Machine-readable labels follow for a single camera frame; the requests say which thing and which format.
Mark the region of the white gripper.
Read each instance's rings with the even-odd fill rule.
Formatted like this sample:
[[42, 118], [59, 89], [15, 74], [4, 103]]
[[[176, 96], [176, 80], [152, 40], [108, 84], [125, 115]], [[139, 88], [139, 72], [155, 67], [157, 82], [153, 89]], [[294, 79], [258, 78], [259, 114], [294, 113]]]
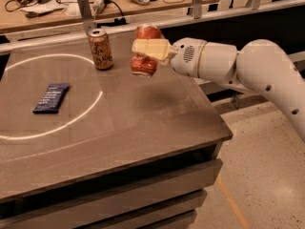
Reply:
[[157, 61], [171, 59], [172, 69], [179, 74], [198, 77], [198, 64], [205, 40], [182, 38], [173, 46], [167, 39], [135, 39], [132, 51]]

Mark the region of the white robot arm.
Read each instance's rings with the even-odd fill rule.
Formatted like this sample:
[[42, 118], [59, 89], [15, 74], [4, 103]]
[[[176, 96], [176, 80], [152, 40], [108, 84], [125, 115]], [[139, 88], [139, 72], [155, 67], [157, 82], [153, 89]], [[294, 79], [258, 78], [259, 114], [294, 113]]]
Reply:
[[166, 39], [137, 39], [132, 50], [181, 75], [264, 96], [305, 140], [305, 81], [276, 43], [258, 39], [238, 50], [232, 45], [193, 38], [173, 44]]

